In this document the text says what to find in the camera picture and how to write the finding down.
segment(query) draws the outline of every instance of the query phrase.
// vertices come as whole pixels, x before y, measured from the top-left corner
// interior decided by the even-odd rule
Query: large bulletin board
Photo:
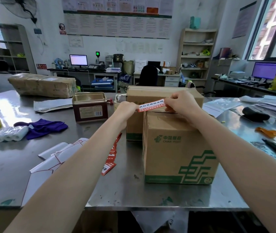
[[[62,0],[69,35],[169,39],[174,0]]]

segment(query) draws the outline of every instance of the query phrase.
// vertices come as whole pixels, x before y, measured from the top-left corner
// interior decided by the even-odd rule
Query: forearm
[[[191,120],[249,207],[270,232],[276,232],[276,160],[203,111]]]
[[[71,232],[119,132],[117,119],[108,119],[35,192],[5,232]]]

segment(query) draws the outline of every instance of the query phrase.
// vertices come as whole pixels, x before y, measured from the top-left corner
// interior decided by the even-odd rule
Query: purple cloth
[[[40,119],[39,121],[33,123],[17,122],[14,124],[14,127],[29,125],[32,125],[34,129],[29,128],[29,132],[26,135],[27,140],[42,137],[47,134],[50,134],[51,132],[61,132],[68,128],[68,125],[66,125],[64,122],[53,122],[45,119]]]

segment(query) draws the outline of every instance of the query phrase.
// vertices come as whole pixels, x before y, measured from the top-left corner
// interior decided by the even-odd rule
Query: teal box
[[[190,28],[192,28],[192,29],[199,29],[200,28],[200,17],[191,16]]]

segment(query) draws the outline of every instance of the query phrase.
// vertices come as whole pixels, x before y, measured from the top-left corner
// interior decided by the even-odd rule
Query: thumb
[[[166,104],[166,105],[169,105],[169,106],[173,106],[173,104],[175,103],[175,99],[172,99],[172,98],[170,98],[170,97],[166,97],[165,99],[164,99],[164,103]]]

